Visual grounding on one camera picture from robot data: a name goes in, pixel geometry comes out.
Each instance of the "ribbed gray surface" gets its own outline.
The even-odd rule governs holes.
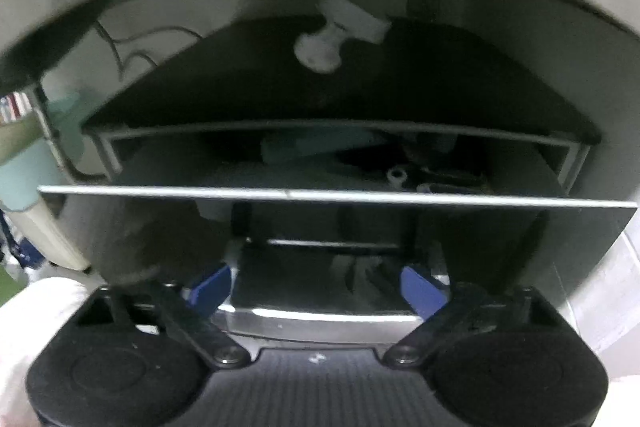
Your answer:
[[[369,349],[265,349],[245,369],[220,371],[171,427],[438,426],[465,424],[420,375],[383,367]]]

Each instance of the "screw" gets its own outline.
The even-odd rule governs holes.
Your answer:
[[[412,346],[396,346],[393,348],[391,356],[395,362],[408,365],[420,359],[420,352]]]
[[[235,364],[244,359],[244,349],[240,346],[220,347],[220,349],[216,351],[214,358],[225,365]]]

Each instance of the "metal bolt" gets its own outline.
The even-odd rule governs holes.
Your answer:
[[[225,365],[238,363],[244,358],[244,349],[239,346],[220,347],[214,357],[218,362]]]
[[[402,365],[415,363],[420,359],[420,352],[412,346],[396,346],[391,354],[393,359]]]

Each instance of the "cable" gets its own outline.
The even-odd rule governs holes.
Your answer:
[[[164,32],[182,32],[198,39],[199,41],[204,39],[204,37],[200,35],[198,32],[185,28],[184,26],[159,26],[158,28],[153,28],[153,29],[144,31],[142,33],[132,35],[130,37],[125,37],[122,39],[114,39],[113,37],[111,37],[109,32],[105,29],[105,27],[99,21],[96,21],[95,31],[98,33],[98,36],[109,45],[111,49],[113,58],[116,61],[116,67],[118,68],[119,82],[123,81],[124,73],[134,58],[142,58],[153,68],[155,68],[158,65],[158,63],[155,60],[153,60],[147,53],[142,51],[132,52],[129,55],[127,55],[127,57],[124,60],[122,60],[122,57],[118,52],[118,46],[117,46],[118,44],[126,44],[128,42],[134,42],[144,37],[148,37],[151,35],[155,35],[156,33],[164,33]]]

